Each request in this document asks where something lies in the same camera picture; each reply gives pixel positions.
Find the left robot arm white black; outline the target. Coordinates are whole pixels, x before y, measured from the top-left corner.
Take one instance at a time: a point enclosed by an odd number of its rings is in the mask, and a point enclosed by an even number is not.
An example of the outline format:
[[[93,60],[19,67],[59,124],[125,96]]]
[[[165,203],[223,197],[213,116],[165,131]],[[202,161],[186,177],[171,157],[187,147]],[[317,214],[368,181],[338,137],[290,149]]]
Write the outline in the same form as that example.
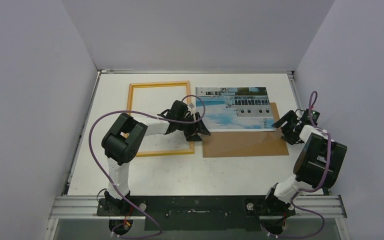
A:
[[[203,122],[204,115],[180,100],[175,100],[170,109],[157,115],[138,112],[139,116],[133,117],[133,110],[113,113],[118,117],[101,141],[108,170],[102,165],[98,167],[108,179],[108,187],[104,198],[99,200],[98,210],[121,216],[134,207],[129,200],[129,168],[145,137],[181,131],[187,142],[200,142],[202,135],[210,136],[211,132]]]

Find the sky and building photo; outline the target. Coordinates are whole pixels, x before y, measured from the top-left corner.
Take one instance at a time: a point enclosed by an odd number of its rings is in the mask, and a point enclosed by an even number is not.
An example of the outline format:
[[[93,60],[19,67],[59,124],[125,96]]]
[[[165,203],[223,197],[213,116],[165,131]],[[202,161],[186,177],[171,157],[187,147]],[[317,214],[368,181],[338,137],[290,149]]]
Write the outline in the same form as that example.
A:
[[[196,87],[196,111],[210,132],[272,132],[274,113],[265,87]]]

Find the yellow picture frame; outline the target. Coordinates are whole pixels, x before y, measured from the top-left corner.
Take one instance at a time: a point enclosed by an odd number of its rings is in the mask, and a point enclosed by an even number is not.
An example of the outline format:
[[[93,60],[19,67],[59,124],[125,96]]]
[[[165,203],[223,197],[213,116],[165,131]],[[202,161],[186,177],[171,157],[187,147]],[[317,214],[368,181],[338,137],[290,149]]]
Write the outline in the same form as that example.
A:
[[[191,93],[189,81],[166,81],[166,82],[143,82],[131,83],[128,88],[127,110],[132,110],[134,90],[139,88],[163,88],[163,87],[185,87],[186,95]],[[189,143],[189,148],[176,150],[158,150],[158,151],[139,151],[137,157],[155,157],[155,156],[172,156],[172,155],[189,155],[195,153],[195,144]]]

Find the brown cardboard backing board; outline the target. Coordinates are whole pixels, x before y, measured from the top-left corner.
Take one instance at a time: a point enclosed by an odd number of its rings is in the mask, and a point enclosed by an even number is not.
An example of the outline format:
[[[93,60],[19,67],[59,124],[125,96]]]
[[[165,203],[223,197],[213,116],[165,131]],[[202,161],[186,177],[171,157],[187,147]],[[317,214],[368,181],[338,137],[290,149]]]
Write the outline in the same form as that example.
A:
[[[270,106],[274,120],[278,120],[276,104]],[[211,132],[210,136],[203,137],[202,155],[205,158],[288,156],[287,144],[281,136],[279,129]]]

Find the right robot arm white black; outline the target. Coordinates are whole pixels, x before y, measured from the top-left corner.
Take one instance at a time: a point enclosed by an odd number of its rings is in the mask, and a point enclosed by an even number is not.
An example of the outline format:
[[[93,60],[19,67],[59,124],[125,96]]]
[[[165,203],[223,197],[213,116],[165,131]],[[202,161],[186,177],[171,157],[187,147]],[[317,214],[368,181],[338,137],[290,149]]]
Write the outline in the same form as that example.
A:
[[[317,126],[319,116],[319,112],[310,109],[305,109],[302,116],[290,110],[272,124],[273,128],[281,130],[282,140],[290,145],[303,144],[303,148],[292,176],[272,186],[263,199],[265,214],[290,216],[296,197],[322,188],[330,189],[337,181],[348,148]]]

